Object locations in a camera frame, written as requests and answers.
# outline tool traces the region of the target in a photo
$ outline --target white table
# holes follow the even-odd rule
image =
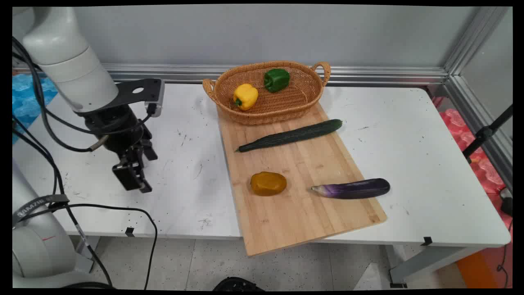
[[[327,87],[320,104],[330,118],[342,119],[337,131],[365,178],[382,177],[391,191],[378,200],[388,219],[379,225],[320,240],[333,243],[432,244],[408,261],[399,247],[388,247],[394,282],[432,271],[486,247],[499,247],[510,235],[454,142],[425,91],[418,88]],[[144,105],[131,105],[137,117]],[[49,109],[84,127],[66,103],[55,98]],[[59,138],[85,148],[92,135],[53,119]],[[41,117],[29,131],[51,152],[75,203],[138,207],[155,220],[159,237],[240,238],[215,104],[201,85],[167,84],[162,115],[147,126],[158,160],[145,175],[153,192],[126,191],[111,171],[116,154],[104,148],[74,153],[56,144]],[[23,141],[13,157],[37,193],[52,191],[52,169]],[[152,237],[152,225],[139,212],[74,208],[91,236]],[[63,210],[55,213],[68,234],[77,230]]]

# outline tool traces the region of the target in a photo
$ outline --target table leg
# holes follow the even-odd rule
[[[398,254],[398,249],[394,247],[397,246],[386,246],[391,264],[396,262],[391,261],[390,254]],[[480,250],[482,248],[427,246],[426,249],[411,259],[403,261],[396,266],[392,265],[392,269],[389,271],[391,282],[404,284],[407,280],[409,281],[422,274],[438,270]],[[396,259],[402,259],[401,255],[397,255]]]
[[[100,236],[87,236],[86,238],[88,239],[88,243],[91,245],[91,248],[93,248],[93,251],[95,251],[96,246],[100,240]],[[94,264],[93,255],[91,255],[91,252],[89,252],[83,240],[80,240],[75,251],[77,252],[77,264],[75,266],[75,270],[86,273],[91,272]]]

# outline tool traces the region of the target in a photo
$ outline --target black tripod stand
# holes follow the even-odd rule
[[[497,130],[502,126],[509,118],[513,116],[513,104],[509,106],[491,125],[482,127],[476,134],[475,140],[466,147],[462,152],[467,161],[471,163],[470,156],[475,152],[484,142],[497,132]]]
[[[491,125],[482,127],[476,134],[475,140],[466,147],[462,152],[464,157],[466,157],[468,163],[471,163],[470,156],[475,152],[484,142],[497,132],[500,126],[502,126],[509,118],[513,115],[513,104],[509,106]],[[513,198],[506,197],[502,198],[502,208],[501,210],[513,217]]]

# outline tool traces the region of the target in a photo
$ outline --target wooden cutting board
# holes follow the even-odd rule
[[[240,145],[261,137],[329,120],[319,103],[301,118],[264,125],[241,125],[220,109],[218,112],[237,217],[248,256],[386,220],[376,198],[330,199],[310,190],[313,185],[364,179],[337,132],[266,149],[235,152]],[[253,174],[262,171],[285,176],[286,189],[275,196],[255,195],[249,182]]]

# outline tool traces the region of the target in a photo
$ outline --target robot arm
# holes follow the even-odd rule
[[[113,101],[118,88],[82,36],[73,8],[33,10],[35,24],[22,43],[73,111],[94,111]]]
[[[13,14],[25,10],[18,7]],[[113,172],[124,188],[151,192],[143,173],[143,156],[150,161],[157,159],[150,141],[152,134],[128,104],[143,101],[148,115],[158,117],[164,81],[143,79],[116,85],[82,36],[72,7],[34,7],[33,11],[34,24],[23,37],[31,59],[54,82],[71,109],[85,119],[88,133],[117,154],[120,161]],[[102,140],[107,133],[111,135]]]
[[[28,9],[13,7],[13,15]],[[71,109],[85,118],[86,126],[96,131],[95,136],[128,130],[110,135],[104,143],[120,159],[113,172],[127,190],[150,192],[142,171],[142,155],[149,160],[157,158],[151,146],[152,135],[145,125],[139,124],[128,104],[144,101],[148,114],[158,117],[163,80],[116,85],[82,36],[72,7],[33,10],[35,22],[23,37],[31,59],[54,82]],[[144,93],[133,95],[137,88],[145,88]],[[37,197],[13,160],[13,213]],[[41,205],[35,211],[45,208]],[[52,213],[33,217],[13,229],[13,287],[56,288],[95,281],[88,274],[74,271],[75,263],[72,242]]]

